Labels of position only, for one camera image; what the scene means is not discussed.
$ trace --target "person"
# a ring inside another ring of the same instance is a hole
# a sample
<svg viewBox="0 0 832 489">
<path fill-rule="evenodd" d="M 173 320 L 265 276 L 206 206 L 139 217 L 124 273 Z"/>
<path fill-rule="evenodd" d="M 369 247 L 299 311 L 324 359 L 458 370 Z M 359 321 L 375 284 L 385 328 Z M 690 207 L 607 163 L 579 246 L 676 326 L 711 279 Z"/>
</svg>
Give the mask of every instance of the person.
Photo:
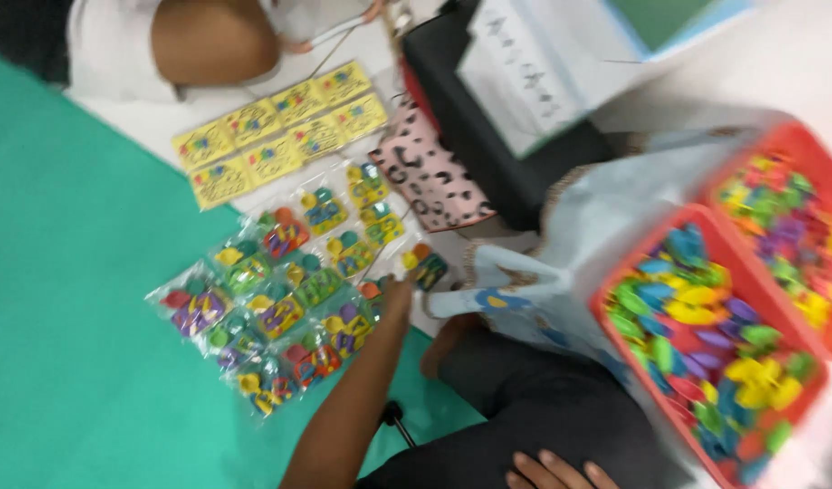
<svg viewBox="0 0 832 489">
<path fill-rule="evenodd" d="M 0 55 L 81 94 L 175 101 L 277 65 L 271 1 L 0 0 Z"/>
<path fill-rule="evenodd" d="M 452 317 L 421 360 L 487 421 L 400 452 L 357 480 L 410 325 L 410 275 L 308 423 L 280 489 L 654 489 L 667 459 L 648 419 L 602 365 Z"/>
</svg>

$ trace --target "hand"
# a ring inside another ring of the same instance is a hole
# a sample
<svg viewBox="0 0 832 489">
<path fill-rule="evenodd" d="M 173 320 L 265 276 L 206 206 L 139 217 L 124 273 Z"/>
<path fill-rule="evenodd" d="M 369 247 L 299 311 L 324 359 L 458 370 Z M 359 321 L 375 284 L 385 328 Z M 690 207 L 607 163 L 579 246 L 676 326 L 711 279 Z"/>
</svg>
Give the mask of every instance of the hand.
<svg viewBox="0 0 832 489">
<path fill-rule="evenodd" d="M 413 284 L 416 283 L 417 270 L 407 273 L 404 280 L 398 281 L 391 273 L 387 277 L 383 291 L 383 315 L 391 321 L 409 320 L 413 304 Z"/>
<path fill-rule="evenodd" d="M 521 452 L 512 456 L 512 462 L 531 482 L 510 471 L 507 472 L 507 485 L 510 489 L 618 489 L 595 462 L 584 465 L 585 473 L 594 483 L 591 485 L 588 479 L 549 450 L 540 451 L 542 464 Z"/>
</svg>

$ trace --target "yellow lacing card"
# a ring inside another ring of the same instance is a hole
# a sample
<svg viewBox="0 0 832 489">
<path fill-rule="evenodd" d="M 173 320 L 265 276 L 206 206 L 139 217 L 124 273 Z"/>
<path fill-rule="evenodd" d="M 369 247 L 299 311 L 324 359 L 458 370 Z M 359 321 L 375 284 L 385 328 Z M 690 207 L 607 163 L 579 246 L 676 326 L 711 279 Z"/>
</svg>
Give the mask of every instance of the yellow lacing card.
<svg viewBox="0 0 832 489">
<path fill-rule="evenodd" d="M 250 150 L 244 159 L 257 186 L 301 168 L 301 155 L 286 136 Z"/>
<path fill-rule="evenodd" d="M 289 137 L 304 161 L 337 150 L 346 142 L 332 116 L 297 125 L 289 130 Z"/>
<path fill-rule="evenodd" d="M 292 125 L 323 110 L 325 101 L 313 80 L 307 80 L 271 97 L 283 125 Z"/>
<path fill-rule="evenodd" d="M 318 77 L 316 83 L 329 105 L 345 102 L 371 88 L 371 81 L 356 61 Z"/>
<path fill-rule="evenodd" d="M 203 211 L 224 204 L 254 188 L 241 157 L 200 168 L 188 177 L 199 208 Z"/>
<path fill-rule="evenodd" d="M 372 93 L 346 104 L 332 112 L 344 129 L 347 139 L 357 139 L 382 126 L 388 120 L 386 109 L 377 94 Z"/>
<path fill-rule="evenodd" d="M 241 107 L 222 117 L 221 122 L 238 148 L 255 143 L 283 127 L 271 100 L 267 98 Z"/>
<path fill-rule="evenodd" d="M 173 138 L 172 147 L 186 170 L 225 157 L 235 150 L 228 132 L 220 127 L 220 121 Z"/>
</svg>

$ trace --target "black pants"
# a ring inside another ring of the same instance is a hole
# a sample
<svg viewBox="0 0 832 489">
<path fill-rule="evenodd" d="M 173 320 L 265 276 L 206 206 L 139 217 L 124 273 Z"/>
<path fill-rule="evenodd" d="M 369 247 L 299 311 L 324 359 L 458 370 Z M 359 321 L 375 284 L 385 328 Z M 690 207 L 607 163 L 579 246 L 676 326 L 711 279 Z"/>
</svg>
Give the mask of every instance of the black pants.
<svg viewBox="0 0 832 489">
<path fill-rule="evenodd" d="M 488 420 L 402 451 L 359 489 L 505 489 L 512 454 L 541 449 L 582 470 L 597 463 L 621 489 L 661 487 L 667 462 L 646 416 L 602 365 L 477 330 L 440 365 Z"/>
</svg>

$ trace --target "white floor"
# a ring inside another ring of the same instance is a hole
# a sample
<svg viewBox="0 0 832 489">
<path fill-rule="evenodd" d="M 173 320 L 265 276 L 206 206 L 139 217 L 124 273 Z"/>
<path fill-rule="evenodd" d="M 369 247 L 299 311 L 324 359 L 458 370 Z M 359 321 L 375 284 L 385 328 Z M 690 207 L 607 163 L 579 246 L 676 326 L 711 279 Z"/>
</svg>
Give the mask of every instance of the white floor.
<svg viewBox="0 0 832 489">
<path fill-rule="evenodd" d="M 322 15 L 318 22 L 333 24 L 359 11 L 367 0 L 302 1 L 320 6 L 317 11 Z M 412 0 L 417 18 L 429 17 L 441 1 Z M 191 89 L 182 104 L 113 103 L 80 98 L 75 98 L 75 102 L 180 170 L 169 143 L 175 134 L 352 59 L 361 62 L 384 96 L 400 92 L 385 30 L 375 22 L 337 36 L 309 54 L 285 56 L 273 77 L 236 87 Z M 623 129 L 637 119 L 660 119 L 658 111 L 666 101 L 684 105 L 703 100 L 786 110 L 813 127 L 832 149 L 832 0 L 779 2 L 763 18 L 717 40 L 709 50 L 671 75 L 623 96 L 598 114 L 596 122 L 602 129 Z M 376 143 L 372 139 L 345 153 L 363 158 Z M 285 190 L 271 183 L 238 199 L 235 206 L 246 211 L 280 192 Z M 467 244 L 454 232 L 434 234 L 431 239 L 449 259 L 460 257 Z M 524 250 L 535 242 L 533 235 L 526 235 L 505 240 L 504 245 Z M 429 334 L 436 333 L 436 321 L 417 316 L 416 326 Z M 832 381 L 813 414 L 797 429 L 758 486 L 832 488 Z"/>
</svg>

